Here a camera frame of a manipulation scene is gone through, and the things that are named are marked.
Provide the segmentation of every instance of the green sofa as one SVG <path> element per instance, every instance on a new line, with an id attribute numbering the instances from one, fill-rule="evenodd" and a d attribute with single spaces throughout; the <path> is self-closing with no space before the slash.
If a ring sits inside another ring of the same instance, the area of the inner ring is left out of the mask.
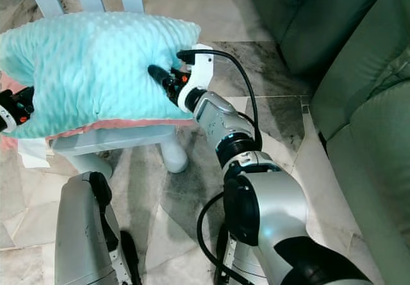
<path id="1" fill-rule="evenodd" d="M 410 284 L 410 0 L 254 2 L 292 72 L 327 71 L 313 121 L 385 283 Z"/>

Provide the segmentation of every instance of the black cable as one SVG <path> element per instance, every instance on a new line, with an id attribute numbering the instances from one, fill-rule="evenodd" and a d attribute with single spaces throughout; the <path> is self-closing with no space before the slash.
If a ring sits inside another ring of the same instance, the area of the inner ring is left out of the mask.
<path id="1" fill-rule="evenodd" d="M 252 110 L 253 110 L 253 115 L 254 115 L 254 128 L 255 128 L 255 142 L 257 143 L 259 149 L 262 149 L 262 137 L 260 136 L 259 138 L 256 138 L 257 134 L 260 135 L 261 132 L 259 130 L 259 118 L 258 118 L 258 107 L 256 106 L 256 98 L 255 98 L 255 93 L 253 91 L 252 85 L 249 81 L 248 75 L 246 74 L 245 70 L 243 69 L 242 65 L 239 63 L 239 61 L 229 53 L 226 53 L 225 51 L 219 51 L 219 50 L 214 50 L 214 49 L 191 49 L 191 50 L 182 50 L 177 53 L 177 57 L 180 59 L 183 59 L 185 56 L 193 55 L 193 54 L 214 54 L 217 56 L 223 56 L 227 59 L 230 59 L 232 63 L 235 64 L 236 68 L 239 70 L 239 73 L 241 74 L 243 80 L 245 80 L 246 86 L 249 91 L 250 95 L 250 101 L 252 103 Z"/>
<path id="2" fill-rule="evenodd" d="M 236 282 L 239 282 L 240 284 L 243 285 L 253 285 L 250 281 L 242 277 L 239 273 L 236 271 L 233 271 L 232 269 L 228 268 L 221 262 L 219 259 L 217 259 L 211 251 L 208 250 L 205 241 L 204 241 L 204 235 L 202 233 L 202 224 L 204 222 L 204 217 L 208 209 L 218 200 L 221 199 L 224 196 L 224 192 L 219 193 L 217 196 L 213 197 L 206 205 L 203 207 L 201 212 L 199 213 L 198 217 L 198 222 L 197 222 L 197 237 L 198 237 L 198 243 L 201 248 L 201 250 L 204 252 L 205 256 L 213 263 L 219 270 L 225 272 L 228 276 L 232 277 Z"/>

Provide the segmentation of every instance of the chair leg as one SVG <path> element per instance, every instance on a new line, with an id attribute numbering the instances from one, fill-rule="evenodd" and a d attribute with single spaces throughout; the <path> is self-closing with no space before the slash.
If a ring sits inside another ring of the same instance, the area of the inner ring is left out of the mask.
<path id="1" fill-rule="evenodd" d="M 175 133 L 162 141 L 161 152 L 165 167 L 171 173 L 180 173 L 188 166 L 188 156 Z"/>
<path id="2" fill-rule="evenodd" d="M 100 172 L 108 180 L 113 174 L 111 166 L 96 154 L 65 156 L 80 173 Z"/>

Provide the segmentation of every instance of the white chair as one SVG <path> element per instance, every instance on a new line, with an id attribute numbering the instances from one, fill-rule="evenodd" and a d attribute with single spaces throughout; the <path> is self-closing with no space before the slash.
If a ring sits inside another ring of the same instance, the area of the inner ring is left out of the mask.
<path id="1" fill-rule="evenodd" d="M 64 14 L 60 0 L 35 0 L 44 17 Z M 80 0 L 84 10 L 90 12 L 105 11 L 102 0 Z M 142 0 L 122 0 L 125 11 L 144 12 Z M 80 173 L 87 171 L 102 172 L 111 177 L 112 169 L 95 152 L 123 149 L 139 145 L 159 143 L 163 161 L 168 171 L 183 171 L 188 158 L 176 136 L 175 126 L 148 126 L 125 129 L 100 129 L 68 138 L 59 138 L 51 143 L 58 154 L 64 155 Z"/>

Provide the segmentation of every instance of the pink blanket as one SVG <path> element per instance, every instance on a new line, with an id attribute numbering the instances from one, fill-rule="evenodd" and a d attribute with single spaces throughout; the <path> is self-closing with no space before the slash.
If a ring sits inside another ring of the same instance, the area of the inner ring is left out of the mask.
<path id="1" fill-rule="evenodd" d="M 11 90 L 13 93 L 22 90 L 24 86 L 20 85 L 18 82 L 14 81 L 12 78 L 7 76 L 4 72 L 0 78 L 1 90 Z M 179 126 L 190 126 L 193 124 L 192 120 L 101 120 L 95 122 L 88 126 L 83 126 L 75 130 L 70 130 L 65 133 L 60 133 L 55 136 L 50 136 L 47 140 L 59 138 L 61 136 L 72 136 L 78 133 L 86 133 L 91 129 L 112 129 L 112 128 L 129 128 L 129 127 L 142 127 L 151 125 L 179 125 Z M 4 150 L 16 148 L 17 139 L 10 138 L 8 136 L 2 135 L 1 148 Z"/>

